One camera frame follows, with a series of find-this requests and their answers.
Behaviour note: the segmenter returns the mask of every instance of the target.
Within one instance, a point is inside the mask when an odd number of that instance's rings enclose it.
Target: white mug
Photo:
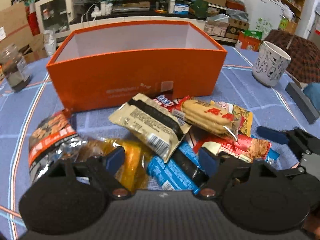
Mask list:
[[[291,61],[290,56],[278,46],[264,41],[259,49],[259,56],[252,68],[252,74],[261,84],[273,87]]]

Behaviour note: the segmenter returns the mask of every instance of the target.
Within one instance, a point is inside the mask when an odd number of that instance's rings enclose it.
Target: orange box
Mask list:
[[[210,95],[227,51],[189,22],[135,21],[73,31],[47,64],[70,112],[119,106],[137,93]]]

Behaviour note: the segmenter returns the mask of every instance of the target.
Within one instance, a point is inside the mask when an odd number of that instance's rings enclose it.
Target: beige snack wrapper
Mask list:
[[[109,120],[127,128],[165,163],[191,127],[140,93],[111,114]]]

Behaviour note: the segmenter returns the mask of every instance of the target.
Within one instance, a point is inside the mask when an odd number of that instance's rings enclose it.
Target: screw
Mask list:
[[[213,197],[215,196],[216,192],[211,188],[204,188],[200,190],[200,194],[203,197]]]
[[[125,188],[117,188],[112,192],[112,194],[115,197],[125,197],[128,195],[128,191]]]

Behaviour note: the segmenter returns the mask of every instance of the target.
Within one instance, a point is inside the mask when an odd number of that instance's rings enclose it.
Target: brown plaid umbrella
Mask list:
[[[265,41],[283,49],[291,57],[287,71],[304,83],[320,82],[320,50],[304,38],[285,31],[272,30]]]

